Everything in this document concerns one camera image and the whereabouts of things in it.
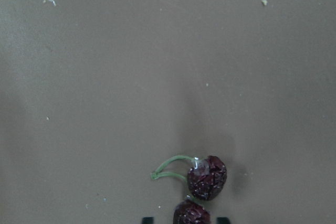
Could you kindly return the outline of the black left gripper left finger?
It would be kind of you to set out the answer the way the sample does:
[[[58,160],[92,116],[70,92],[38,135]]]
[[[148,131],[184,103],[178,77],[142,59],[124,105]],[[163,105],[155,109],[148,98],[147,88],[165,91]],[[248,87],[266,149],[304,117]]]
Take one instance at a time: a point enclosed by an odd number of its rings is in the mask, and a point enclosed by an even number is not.
[[[142,224],[154,224],[154,217],[143,217]]]

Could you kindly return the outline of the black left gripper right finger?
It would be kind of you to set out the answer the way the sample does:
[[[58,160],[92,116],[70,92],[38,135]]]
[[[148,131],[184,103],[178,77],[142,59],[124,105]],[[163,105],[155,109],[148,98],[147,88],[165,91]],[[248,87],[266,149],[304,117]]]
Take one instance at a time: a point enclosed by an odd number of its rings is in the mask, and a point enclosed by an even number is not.
[[[229,218],[227,217],[217,217],[216,218],[217,224],[229,224]]]

